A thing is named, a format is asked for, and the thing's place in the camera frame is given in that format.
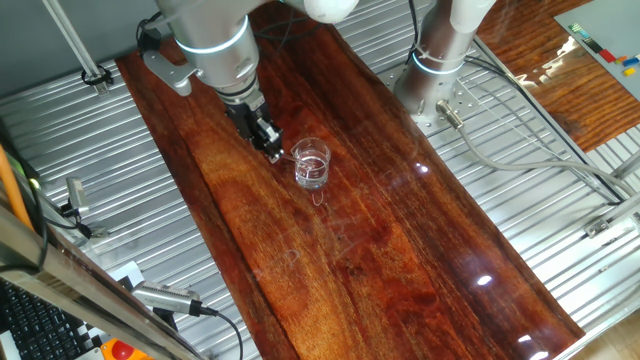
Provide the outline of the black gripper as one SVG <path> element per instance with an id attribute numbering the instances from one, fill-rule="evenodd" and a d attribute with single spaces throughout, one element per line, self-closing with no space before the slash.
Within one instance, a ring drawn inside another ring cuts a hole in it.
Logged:
<path id="1" fill-rule="evenodd" d="M 269 110 L 266 104 L 259 105 L 256 109 L 251 109 L 247 103 L 226 104 L 226 115 L 245 140 L 256 140 L 256 149 L 263 152 L 272 164 L 282 158 L 284 150 L 281 131 L 268 123 Z"/>

